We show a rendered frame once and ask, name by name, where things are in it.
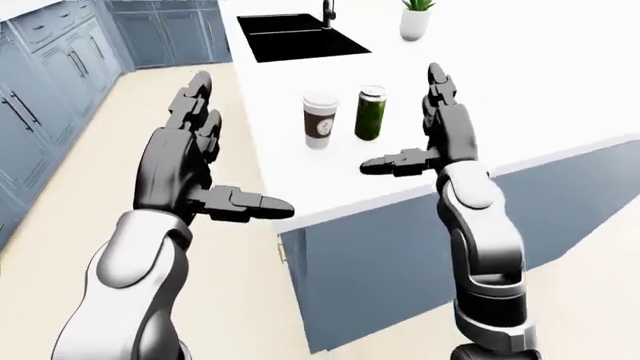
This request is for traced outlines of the blue corner base cabinets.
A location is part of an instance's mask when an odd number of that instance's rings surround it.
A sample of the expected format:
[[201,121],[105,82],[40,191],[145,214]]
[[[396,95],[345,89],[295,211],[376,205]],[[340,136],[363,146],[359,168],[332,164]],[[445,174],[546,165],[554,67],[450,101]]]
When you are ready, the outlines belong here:
[[232,61],[218,0],[105,0],[135,68]]

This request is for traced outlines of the green juice bottle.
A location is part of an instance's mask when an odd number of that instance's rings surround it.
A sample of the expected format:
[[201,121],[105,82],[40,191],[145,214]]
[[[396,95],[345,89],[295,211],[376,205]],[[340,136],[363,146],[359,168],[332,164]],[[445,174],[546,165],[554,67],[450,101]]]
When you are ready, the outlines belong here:
[[375,140],[381,131],[386,106],[386,89],[363,86],[359,92],[354,134],[361,140]]

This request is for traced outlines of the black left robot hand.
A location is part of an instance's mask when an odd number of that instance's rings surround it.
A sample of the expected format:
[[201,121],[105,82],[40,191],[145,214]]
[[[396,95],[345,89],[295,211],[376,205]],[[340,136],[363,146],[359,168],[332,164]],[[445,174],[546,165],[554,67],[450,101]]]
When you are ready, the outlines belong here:
[[133,208],[169,212],[186,224],[198,214],[235,223],[291,218],[295,209],[284,200],[213,184],[209,165],[220,152],[222,117],[208,109],[211,91],[206,71],[179,89],[166,125],[153,132],[141,157]]

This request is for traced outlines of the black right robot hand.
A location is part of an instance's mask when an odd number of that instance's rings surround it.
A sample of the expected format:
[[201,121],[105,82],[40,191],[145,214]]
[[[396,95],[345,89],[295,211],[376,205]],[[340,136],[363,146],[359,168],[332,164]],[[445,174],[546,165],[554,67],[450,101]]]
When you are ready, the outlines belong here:
[[422,101],[422,128],[426,149],[403,149],[363,162],[364,175],[417,176],[426,170],[440,172],[449,164],[476,161],[476,137],[469,113],[456,101],[457,88],[452,78],[435,62],[428,67],[429,91]]

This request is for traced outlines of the white paper coffee cup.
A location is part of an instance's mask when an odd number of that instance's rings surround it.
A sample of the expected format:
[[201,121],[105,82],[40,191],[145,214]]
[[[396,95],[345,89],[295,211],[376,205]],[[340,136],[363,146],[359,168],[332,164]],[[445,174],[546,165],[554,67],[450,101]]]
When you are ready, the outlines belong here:
[[310,149],[328,146],[339,99],[326,92],[305,92],[302,98],[306,145]]

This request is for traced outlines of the black double kitchen sink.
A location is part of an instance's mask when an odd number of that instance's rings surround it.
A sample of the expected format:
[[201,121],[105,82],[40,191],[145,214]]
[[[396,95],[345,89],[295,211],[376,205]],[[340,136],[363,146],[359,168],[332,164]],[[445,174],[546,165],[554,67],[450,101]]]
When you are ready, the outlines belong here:
[[370,52],[310,14],[240,16],[237,21],[259,63]]

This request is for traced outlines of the green plant in white pot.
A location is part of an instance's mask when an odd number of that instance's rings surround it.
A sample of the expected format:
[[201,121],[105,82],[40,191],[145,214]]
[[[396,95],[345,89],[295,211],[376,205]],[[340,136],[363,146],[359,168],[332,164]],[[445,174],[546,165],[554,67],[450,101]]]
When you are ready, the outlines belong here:
[[435,0],[402,0],[405,8],[400,20],[399,32],[405,41],[418,41],[428,26],[431,8]]

